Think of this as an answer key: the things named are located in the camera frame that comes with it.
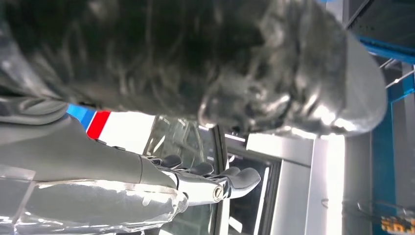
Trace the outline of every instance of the blue stripe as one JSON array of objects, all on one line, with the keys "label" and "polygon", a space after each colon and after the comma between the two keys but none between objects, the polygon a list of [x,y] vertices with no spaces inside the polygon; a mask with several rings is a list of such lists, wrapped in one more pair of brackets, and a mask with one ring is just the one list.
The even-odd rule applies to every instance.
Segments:
[{"label": "blue stripe", "polygon": [[95,114],[95,110],[90,110],[81,106],[70,104],[67,113],[78,119],[84,127],[84,130],[87,130],[89,124],[92,121],[93,115]]},{"label": "blue stripe", "polygon": [[95,114],[95,110],[87,110],[84,118],[81,121],[82,126],[84,127],[85,130],[88,129],[88,126],[90,125],[93,115]]},{"label": "blue stripe", "polygon": [[360,42],[366,49],[376,55],[385,58],[396,59],[408,64],[415,64],[415,50],[406,47],[400,47],[389,43],[384,43],[366,37],[359,37]]},{"label": "blue stripe", "polygon": [[[388,104],[383,121],[372,132],[372,175],[374,201],[396,202],[395,168],[393,159],[392,104]],[[374,205],[374,210],[383,210]],[[373,223],[374,235],[387,235],[378,223]]]}]

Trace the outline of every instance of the reflective surface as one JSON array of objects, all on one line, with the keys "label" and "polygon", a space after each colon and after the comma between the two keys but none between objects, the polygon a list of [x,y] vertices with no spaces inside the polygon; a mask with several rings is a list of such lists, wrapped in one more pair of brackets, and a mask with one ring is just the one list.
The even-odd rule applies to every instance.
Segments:
[{"label": "reflective surface", "polygon": [[[176,154],[182,158],[182,167],[210,162],[215,173],[218,170],[212,131],[185,119],[157,117],[144,153],[161,159]],[[164,224],[160,235],[213,234],[216,210],[217,204],[189,207],[172,222]]]},{"label": "reflective surface", "polygon": [[183,193],[163,186],[35,182],[9,172],[0,172],[0,234],[131,233],[158,228],[187,208]]}]

